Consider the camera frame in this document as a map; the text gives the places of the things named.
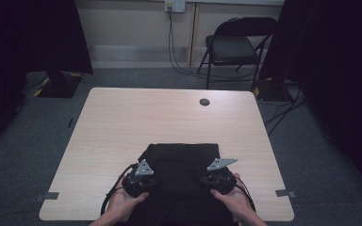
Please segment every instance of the metal bracket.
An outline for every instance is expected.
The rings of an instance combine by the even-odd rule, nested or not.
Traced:
[[[293,190],[292,191],[287,191],[286,189],[276,190],[275,194],[277,195],[277,197],[288,196],[291,199],[296,197],[296,192]]]
[[[58,192],[45,192],[43,195],[38,195],[35,197],[34,201],[43,202],[44,200],[57,200]]]
[[[140,165],[137,167],[135,172],[136,176],[145,176],[145,175],[153,175],[154,171],[149,167],[146,159],[140,161]]]
[[[238,160],[236,158],[224,158],[224,159],[215,158],[214,161],[210,164],[210,166],[207,167],[207,171],[219,170],[237,161]]]

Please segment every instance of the black folding chair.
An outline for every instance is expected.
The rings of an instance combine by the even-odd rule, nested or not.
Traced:
[[[206,37],[206,53],[199,66],[198,72],[203,64],[208,64],[206,89],[210,83],[211,65],[255,65],[254,78],[251,91],[255,86],[260,60],[266,41],[272,35],[277,22],[269,17],[244,17],[234,18],[220,24],[214,35]],[[249,37],[263,36],[263,40],[254,47]],[[247,81],[247,79],[221,79],[216,82]]]

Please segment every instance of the human hand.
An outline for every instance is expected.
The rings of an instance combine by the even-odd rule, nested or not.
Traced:
[[[234,176],[238,178],[237,185],[243,187],[239,174],[234,173]],[[224,203],[235,217],[242,219],[249,225],[266,225],[266,223],[252,209],[245,193],[236,186],[226,195],[222,195],[216,189],[211,189],[210,193],[214,196],[214,198]]]
[[[149,196],[148,192],[140,194],[137,198],[129,196],[122,188],[123,179],[117,184],[116,191],[110,197],[106,212],[90,226],[111,226],[120,221],[127,221],[134,207]]]

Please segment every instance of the wall outlet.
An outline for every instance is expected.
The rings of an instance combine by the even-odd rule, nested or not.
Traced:
[[[175,1],[174,8],[175,8],[175,12],[185,12],[185,2],[184,1]]]
[[[175,12],[175,2],[174,1],[164,1],[164,11],[169,11],[169,8],[172,12]]]

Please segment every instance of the wooden table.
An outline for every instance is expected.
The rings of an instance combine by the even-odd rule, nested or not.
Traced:
[[[210,105],[200,105],[206,98]],[[267,221],[294,218],[255,97],[247,91],[95,88],[49,192],[42,220],[94,220],[118,176],[151,143],[218,143]]]

